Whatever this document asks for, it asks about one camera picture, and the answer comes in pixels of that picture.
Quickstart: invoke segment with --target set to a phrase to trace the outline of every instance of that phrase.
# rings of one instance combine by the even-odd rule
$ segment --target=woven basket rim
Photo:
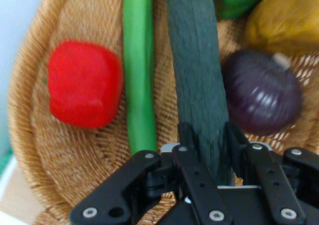
[[[45,54],[52,33],[56,29],[59,14],[62,11],[67,0],[42,0],[37,13],[33,19],[33,22],[28,29],[25,36],[22,47],[20,48],[16,61],[13,67],[8,94],[8,124],[11,138],[11,144],[17,157],[18,165],[22,168],[23,174],[40,203],[44,206],[46,212],[51,214],[56,219],[63,219],[64,212],[59,209],[63,203],[66,207],[71,209],[69,203],[57,192],[54,187],[54,182],[47,176],[44,168],[42,167],[41,159],[37,153],[34,138],[32,137],[31,120],[22,121],[22,117],[19,114],[21,107],[24,107],[26,111],[32,112],[32,105],[20,97],[20,89],[26,81],[22,82],[21,77],[30,79],[28,87],[32,88],[35,83],[35,73],[39,66],[39,62],[42,56]],[[47,30],[50,34],[40,34],[38,32]],[[37,58],[29,58],[29,51],[37,51]],[[29,137],[26,138],[26,131],[29,133]],[[31,160],[26,159],[30,157],[30,150],[33,151],[33,157]],[[43,177],[39,176],[41,173],[46,177],[45,183]]]

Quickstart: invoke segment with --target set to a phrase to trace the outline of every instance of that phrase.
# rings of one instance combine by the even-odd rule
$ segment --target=wicker basket
[[[155,107],[158,147],[176,141],[177,107],[165,0],[155,0]],[[243,47],[245,20],[220,21],[218,37],[223,59]],[[19,165],[44,205],[39,225],[68,224],[71,208],[121,166],[130,156],[125,98],[116,119],[107,127],[84,130],[61,123],[49,110],[47,61],[59,42],[77,39],[98,43],[123,58],[122,0],[43,0],[17,56],[9,95],[9,126]],[[319,54],[292,58],[302,82],[305,104],[298,122],[265,141],[277,152],[303,146],[318,152]],[[149,211],[141,224],[153,224],[172,205],[172,194]]]

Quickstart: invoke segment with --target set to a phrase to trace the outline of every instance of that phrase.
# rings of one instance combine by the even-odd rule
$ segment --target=green zucchini
[[[153,0],[124,0],[126,113],[132,155],[140,150],[157,150],[152,15]]]
[[[229,121],[213,0],[166,0],[179,122],[191,124],[195,146],[218,185],[233,184],[226,144]]]

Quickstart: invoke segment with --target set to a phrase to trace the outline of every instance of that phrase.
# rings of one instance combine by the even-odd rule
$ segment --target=white wall
[[[41,0],[0,0],[0,156],[9,148],[7,91],[15,55]]]

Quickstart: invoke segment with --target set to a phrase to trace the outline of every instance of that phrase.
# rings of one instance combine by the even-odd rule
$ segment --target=black plastic bracket
[[[319,209],[319,156],[304,148],[293,147],[285,151],[283,162],[298,168],[295,184],[298,198]]]
[[[149,197],[141,186],[145,175],[159,166],[160,156],[157,153],[147,150],[136,153],[72,210],[69,216],[71,224],[137,224],[161,199],[160,195]],[[91,213],[96,212],[96,215],[90,217],[89,213],[85,213],[87,209],[94,209]]]
[[[157,225],[197,225],[196,219],[192,205],[180,200],[161,218]]]
[[[250,142],[237,124],[227,122],[225,127],[230,153],[229,156],[231,159],[233,170],[238,178],[243,178],[243,151],[246,149],[247,145],[250,144]]]
[[[145,194],[156,198],[164,193],[178,192],[178,180],[172,153],[160,155],[160,167],[146,174],[143,181]]]
[[[246,148],[246,158],[245,184],[261,185],[274,222],[279,225],[306,224],[305,213],[280,164],[273,161],[268,148],[258,143],[250,144]],[[297,217],[288,219],[285,211],[293,211]]]
[[[174,161],[179,174],[181,197],[188,196],[197,224],[231,225],[233,217],[224,204],[217,186],[207,168],[194,156],[194,150],[185,144],[174,147]],[[212,211],[222,212],[223,221],[213,221],[209,214]]]

